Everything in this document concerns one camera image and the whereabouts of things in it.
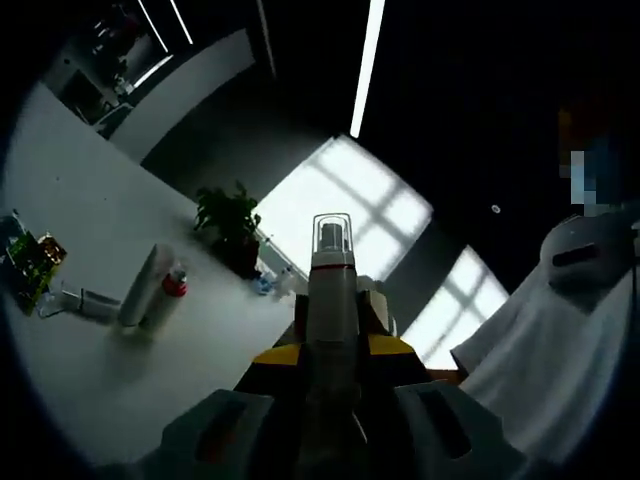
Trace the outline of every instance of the green leaves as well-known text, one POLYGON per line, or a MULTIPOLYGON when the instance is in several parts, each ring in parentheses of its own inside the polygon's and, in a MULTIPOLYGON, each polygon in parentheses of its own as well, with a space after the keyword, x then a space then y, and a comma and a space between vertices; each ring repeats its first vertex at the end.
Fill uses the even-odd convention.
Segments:
POLYGON ((236 181, 238 192, 229 197, 220 188, 201 188, 196 192, 198 213, 194 230, 218 227, 225 241, 245 243, 253 239, 262 218, 253 214, 258 202, 247 195, 247 189, 236 181))

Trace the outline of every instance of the desk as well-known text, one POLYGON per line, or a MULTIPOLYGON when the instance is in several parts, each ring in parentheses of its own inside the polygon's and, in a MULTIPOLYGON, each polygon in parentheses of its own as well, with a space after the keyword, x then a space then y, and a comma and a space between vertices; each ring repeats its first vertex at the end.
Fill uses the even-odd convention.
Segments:
POLYGON ((189 293, 151 346, 61 314, 27 318, 5 298, 23 366, 53 421, 91 462, 130 461, 219 388, 293 319, 190 235, 195 204, 122 155, 43 85, 25 107, 5 172, 5 207, 67 250, 58 275, 123 299, 152 245, 186 264, 189 293))

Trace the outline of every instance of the small bottle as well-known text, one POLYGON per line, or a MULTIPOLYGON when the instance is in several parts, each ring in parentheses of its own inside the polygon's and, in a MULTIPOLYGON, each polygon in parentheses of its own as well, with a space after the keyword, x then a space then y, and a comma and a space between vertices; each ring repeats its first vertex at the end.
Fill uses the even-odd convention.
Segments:
POLYGON ((284 268, 278 276, 275 284, 275 294, 278 297, 285 297, 293 289, 295 278, 291 266, 284 268))
POLYGON ((151 300, 144 318, 138 324, 139 328, 148 333, 160 330, 167 323, 180 303, 180 299, 186 293, 186 272, 181 268, 172 269, 162 280, 162 284, 151 300))

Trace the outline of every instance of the ceiling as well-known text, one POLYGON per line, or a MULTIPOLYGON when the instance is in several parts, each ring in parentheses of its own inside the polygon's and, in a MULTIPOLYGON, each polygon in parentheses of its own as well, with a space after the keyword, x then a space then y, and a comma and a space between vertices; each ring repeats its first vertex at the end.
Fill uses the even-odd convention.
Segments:
MULTIPOLYGON (((585 18, 464 15, 428 3, 386 2, 358 142, 513 291, 547 232, 580 212, 559 176, 559 105, 619 73, 633 43, 585 18)), ((271 0, 265 9, 281 85, 308 117, 349 132, 369 1, 271 0)))

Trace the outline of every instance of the potted plant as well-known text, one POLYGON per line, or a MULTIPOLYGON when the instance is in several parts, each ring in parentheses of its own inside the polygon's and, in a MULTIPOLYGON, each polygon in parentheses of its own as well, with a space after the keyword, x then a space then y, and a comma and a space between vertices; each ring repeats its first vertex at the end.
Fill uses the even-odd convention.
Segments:
POLYGON ((221 188, 201 188, 197 192, 198 214, 194 230, 215 229, 217 239, 211 245, 214 254, 241 278, 260 276, 255 269, 260 242, 256 229, 260 215, 253 213, 258 202, 236 182, 237 193, 227 195, 221 188))

